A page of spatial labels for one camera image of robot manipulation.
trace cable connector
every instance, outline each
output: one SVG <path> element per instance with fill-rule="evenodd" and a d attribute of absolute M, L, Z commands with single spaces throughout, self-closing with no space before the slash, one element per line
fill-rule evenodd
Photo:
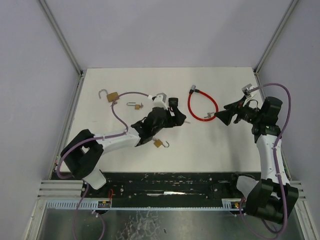
<path fill-rule="evenodd" d="M 193 94 L 194 91 L 196 91 L 196 85 L 192 85 L 192 87 L 190 88 L 189 94 Z"/>
<path fill-rule="evenodd" d="M 155 107 L 163 108 L 165 110 L 168 109 L 166 100 L 167 100 L 167 95 L 165 93 L 158 93 L 156 96 L 152 98 L 153 105 Z"/>
<path fill-rule="evenodd" d="M 254 87 L 252 86 L 252 84 L 248 84 L 246 86 L 244 86 L 241 90 L 244 93 L 245 97 L 248 98 L 250 95 L 250 90 L 253 89 Z"/>

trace red cable lock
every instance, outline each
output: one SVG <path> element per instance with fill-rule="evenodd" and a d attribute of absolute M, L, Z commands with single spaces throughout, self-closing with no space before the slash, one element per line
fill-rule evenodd
<path fill-rule="evenodd" d="M 191 106 L 190 106 L 190 99 L 191 99 L 191 95 L 192 95 L 194 92 L 199 93 L 199 94 L 202 94 L 203 96 L 205 96 L 205 97 L 207 97 L 208 99 L 210 99 L 210 100 L 213 102 L 214 106 L 215 106 L 215 112 L 216 112 L 216 113 L 219 112 L 218 104 L 216 103 L 216 101 L 215 101 L 211 96 L 209 96 L 208 94 L 206 94 L 205 92 L 196 89 L 196 86 L 193 85 L 193 86 L 191 87 L 190 91 L 189 91 L 189 97 L 188 97 L 188 109 L 189 109 L 190 114 L 191 114 L 195 119 L 197 119 L 197 120 L 199 120 L 199 121 L 203 121 L 203 122 L 209 122 L 209 121 L 215 119 L 216 116 L 213 116 L 213 117 L 210 117 L 210 118 L 200 118 L 200 117 L 196 116 L 196 115 L 193 113 L 193 111 L 191 110 Z"/>

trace metal frame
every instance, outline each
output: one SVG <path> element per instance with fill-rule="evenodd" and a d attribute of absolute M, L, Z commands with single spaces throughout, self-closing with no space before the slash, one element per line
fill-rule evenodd
<path fill-rule="evenodd" d="M 58 38 L 59 42 L 61 43 L 61 46 L 62 46 L 63 50 L 65 51 L 65 54 L 67 55 L 70 62 L 72 63 L 74 70 L 79 75 L 81 75 L 83 73 L 83 70 L 81 69 L 75 55 L 71 51 L 70 46 L 69 46 L 68 42 L 66 41 L 65 36 L 63 35 L 54 15 L 52 14 L 52 11 L 50 10 L 49 5 L 47 4 L 46 0 L 38 0 L 38 3 L 40 5 L 41 9 L 43 10 L 45 16 L 47 17 L 48 22 L 50 23 L 56 37 Z"/>
<path fill-rule="evenodd" d="M 284 27 L 286 26 L 286 23 L 288 21 L 288 19 L 290 18 L 290 16 L 292 15 L 292 13 L 294 12 L 294 10 L 296 9 L 296 6 L 298 5 L 298 3 L 300 2 L 300 0 L 291 0 L 288 8 L 286 9 L 280 23 L 278 24 L 278 26 L 276 27 L 275 32 L 273 33 L 268 45 L 266 46 L 258 64 L 256 65 L 256 67 L 254 68 L 254 73 L 258 74 L 259 71 L 261 70 L 262 66 L 264 65 L 269 53 L 271 52 L 271 50 L 274 48 L 275 43 L 277 42 L 281 32 L 283 31 Z"/>
<path fill-rule="evenodd" d="M 52 29 L 54 33 L 56 34 L 58 40 L 61 43 L 62 48 L 64 49 L 65 53 L 67 54 L 69 60 L 71 61 L 75 71 L 79 74 L 78 81 L 75 87 L 75 90 L 72 95 L 72 100 L 69 106 L 68 115 L 66 117 L 66 120 L 63 125 L 63 130 L 55 151 L 54 160 L 51 166 L 51 171 L 54 170 L 55 163 L 60 160 L 59 153 L 63 149 L 63 147 L 66 145 L 70 128 L 72 125 L 72 121 L 75 115 L 75 111 L 77 108 L 77 104 L 79 101 L 81 89 L 84 82 L 84 72 L 81 69 L 77 59 L 75 58 L 73 52 L 70 49 L 69 44 L 67 43 L 61 29 L 59 28 L 59 25 L 57 24 L 57 21 L 54 18 L 54 15 L 52 14 L 46 0 L 38 0 L 39 5 L 41 9 L 43 10 L 44 14 L 46 15 L 50 25 L 52 26 Z M 259 72 L 264 65 L 268 55 L 270 54 L 271 50 L 273 49 L 275 43 L 277 42 L 277 39 L 279 38 L 282 30 L 284 29 L 289 17 L 292 15 L 293 11 L 295 10 L 296 6 L 300 0 L 292 0 L 284 13 L 279 25 L 277 26 L 271 40 L 269 41 L 262 57 L 260 58 L 257 66 L 253 69 L 254 75 L 257 80 L 257 84 L 261 85 L 260 79 L 259 79 Z M 261 96 L 263 99 L 265 98 L 264 90 L 261 89 Z M 284 153 L 282 152 L 284 164 L 288 169 L 286 158 L 284 157 Z M 74 209 L 75 203 L 78 202 L 80 199 L 80 193 L 82 191 L 82 184 L 83 182 L 81 180 L 44 180 L 41 182 L 40 190 L 38 193 L 38 199 L 34 207 L 34 211 L 32 213 L 32 216 L 29 221 L 29 226 L 26 229 L 25 232 L 25 238 L 26 240 L 35 240 L 37 239 L 37 236 L 39 234 L 41 222 L 43 220 L 43 217 L 45 215 L 46 208 L 60 208 L 60 209 Z M 303 187 L 299 181 L 291 181 L 290 184 L 296 188 L 299 189 L 299 199 L 295 205 L 295 211 L 298 216 L 298 220 L 302 229 L 303 236 L 306 240 L 319 240 L 319 234 L 317 233 L 315 229 L 314 221 L 311 217 L 310 210 L 308 207 L 308 203 L 306 200 L 305 192 L 303 191 Z M 229 209 L 229 201 L 226 199 L 226 201 L 223 202 L 223 208 L 221 208 L 218 211 L 230 211 Z M 97 207 L 97 199 L 94 198 L 86 198 L 83 201 L 83 204 L 81 205 L 80 209 L 95 209 Z M 195 208 L 197 211 L 217 211 L 217 209 L 208 209 L 208 208 Z M 170 210 L 167 208 L 161 208 L 158 210 Z M 181 210 L 187 210 L 190 211 L 191 209 L 183 208 L 179 209 Z"/>

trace white table surface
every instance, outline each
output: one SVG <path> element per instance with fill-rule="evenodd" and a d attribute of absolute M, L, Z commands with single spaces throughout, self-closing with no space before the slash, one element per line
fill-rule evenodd
<path fill-rule="evenodd" d="M 257 85 L 250 67 L 90 68 L 85 75 L 68 142 L 83 129 L 92 133 L 124 129 L 113 116 L 104 92 L 99 99 L 99 90 L 119 94 L 137 91 L 153 96 L 165 93 L 168 98 L 179 98 L 178 108 L 191 124 L 162 129 L 156 134 L 156 138 L 170 143 L 169 148 L 156 148 L 151 141 L 103 155 L 98 162 L 103 172 L 260 172 L 252 125 L 240 121 L 225 126 L 217 118 L 209 122 L 194 119 L 187 106 L 193 84 L 212 96 L 220 110 L 242 98 L 242 87 Z M 259 92 L 255 99 L 261 107 Z M 142 102 L 144 107 L 135 110 L 126 106 L 127 102 Z M 147 116 L 152 107 L 147 97 L 131 94 L 121 97 L 114 109 L 130 126 Z M 198 93 L 192 95 L 191 108 L 200 117 L 215 111 L 211 101 Z M 69 171 L 64 163 L 61 171 Z"/>

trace white wall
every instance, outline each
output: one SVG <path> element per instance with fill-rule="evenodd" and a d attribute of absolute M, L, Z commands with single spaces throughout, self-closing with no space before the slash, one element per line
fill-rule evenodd
<path fill-rule="evenodd" d="M 277 82 L 292 94 L 292 115 L 283 136 L 290 172 L 301 180 L 316 226 L 320 231 L 320 1 L 302 0 L 262 67 L 262 83 Z M 279 97 L 287 110 L 283 90 L 268 87 L 267 95 Z"/>
<path fill-rule="evenodd" d="M 77 76 L 36 0 L 0 7 L 0 238 L 20 240 Z"/>
<path fill-rule="evenodd" d="M 290 0 L 47 0 L 82 68 L 254 67 Z"/>

